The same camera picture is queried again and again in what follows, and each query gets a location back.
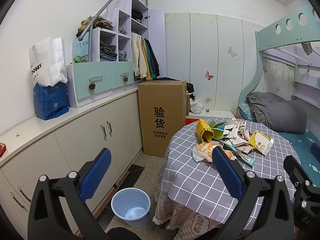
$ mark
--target light blue bucket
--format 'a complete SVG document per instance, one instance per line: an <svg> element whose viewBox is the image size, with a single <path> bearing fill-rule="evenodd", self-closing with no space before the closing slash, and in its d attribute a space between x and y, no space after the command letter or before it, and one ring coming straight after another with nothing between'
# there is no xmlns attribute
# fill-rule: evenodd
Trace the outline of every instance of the light blue bucket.
<svg viewBox="0 0 320 240"><path fill-rule="evenodd" d="M132 227L141 228L150 221L151 201L141 189L129 187L118 191L111 200L111 208Z"/></svg>

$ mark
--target circular hole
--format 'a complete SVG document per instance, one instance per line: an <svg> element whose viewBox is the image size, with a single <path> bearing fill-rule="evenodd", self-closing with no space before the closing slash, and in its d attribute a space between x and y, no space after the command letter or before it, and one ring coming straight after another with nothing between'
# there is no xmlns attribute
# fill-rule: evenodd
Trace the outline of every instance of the circular hole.
<svg viewBox="0 0 320 240"><path fill-rule="evenodd" d="M320 18L319 16L317 15L316 11L313 9L313 16L315 17L316 21L317 22L320 22Z"/></svg>
<svg viewBox="0 0 320 240"><path fill-rule="evenodd" d="M307 18L303 13L299 14L299 22L302 26L306 26L307 25Z"/></svg>
<svg viewBox="0 0 320 240"><path fill-rule="evenodd" d="M287 25L287 29L288 29L289 31L291 31L291 30L293 29L293 22L292 22L292 20L287 19L286 25Z"/></svg>
<svg viewBox="0 0 320 240"><path fill-rule="evenodd" d="M276 25L276 34L280 34L281 33L281 26L279 24Z"/></svg>

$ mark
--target tablecloth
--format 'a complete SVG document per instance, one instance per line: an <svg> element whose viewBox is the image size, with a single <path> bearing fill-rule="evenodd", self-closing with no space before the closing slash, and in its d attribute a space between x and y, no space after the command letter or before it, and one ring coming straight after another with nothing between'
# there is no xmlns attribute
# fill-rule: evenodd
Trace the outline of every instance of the tablecloth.
<svg viewBox="0 0 320 240"><path fill-rule="evenodd" d="M229 119L210 118L206 121L222 122ZM180 229L175 239L192 240L214 227L221 226L237 204L214 165L196 163L192 158L193 147L201 143L196 134L196 124L197 122L193 122L184 126L172 137L158 177L157 208L153 221L161 224L171 220L168 229ZM274 139L274 144L267 156L256 150L249 154L255 159L253 168L239 163L245 171L253 170L262 178L273 179L282 175L292 199L295 189L283 168L283 161L288 155L293 155L298 162L300 160L290 142L261 123L247 121L246 129L250 132L264 132ZM252 229L262 200L262 197L258 198L245 230Z"/></svg>

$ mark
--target silver bolt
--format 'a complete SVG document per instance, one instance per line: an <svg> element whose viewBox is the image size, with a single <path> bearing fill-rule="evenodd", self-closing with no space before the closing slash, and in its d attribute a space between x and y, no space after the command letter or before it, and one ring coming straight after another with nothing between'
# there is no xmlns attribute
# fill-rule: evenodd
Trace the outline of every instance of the silver bolt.
<svg viewBox="0 0 320 240"><path fill-rule="evenodd" d="M278 180L279 182L282 182L282 181L284 181L284 178L283 178L281 175L279 175L279 176L277 176L277 180Z"/></svg>
<svg viewBox="0 0 320 240"><path fill-rule="evenodd" d="M69 177L70 179L74 179L76 176L77 176L77 172L76 172L76 171L72 171L72 172L70 172L70 173L68 174L68 177Z"/></svg>
<svg viewBox="0 0 320 240"><path fill-rule="evenodd" d="M252 179L252 178L254 178L254 177L256 176L256 174L254 174L253 171L247 171L247 176L248 176L250 179Z"/></svg>
<svg viewBox="0 0 320 240"><path fill-rule="evenodd" d="M305 208L306 206L307 206L307 202L306 202L306 201L302 201L302 202L301 202L301 207L302 207L302 208Z"/></svg>
<svg viewBox="0 0 320 240"><path fill-rule="evenodd" d="M42 176L40 176L39 181L44 182L46 179L47 179L47 176L42 175Z"/></svg>

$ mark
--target gray plaid tablecloth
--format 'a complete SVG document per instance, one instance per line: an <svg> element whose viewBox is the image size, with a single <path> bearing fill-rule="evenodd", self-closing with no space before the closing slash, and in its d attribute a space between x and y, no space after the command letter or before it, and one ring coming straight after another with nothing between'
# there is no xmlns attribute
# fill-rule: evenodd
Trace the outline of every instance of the gray plaid tablecloth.
<svg viewBox="0 0 320 240"><path fill-rule="evenodd" d="M207 121L210 123L229 119L210 118ZM201 143L196 134L196 124L197 122L193 122L186 125L172 137L159 173L159 189L174 202L209 219L225 223L236 206L237 200L230 196L212 164L196 163L192 158L193 147ZM277 175L282 175L292 199L295 189L283 168L283 161L288 155L293 155L299 162L300 160L290 142L261 123L247 121L246 129L250 132L255 130L264 132L274 139L274 144L267 156L263 156L258 151L249 154L255 159L253 169L247 164L239 163L244 170L253 170L262 178L273 179ZM258 198L245 229L252 229L262 200L262 197Z"/></svg>

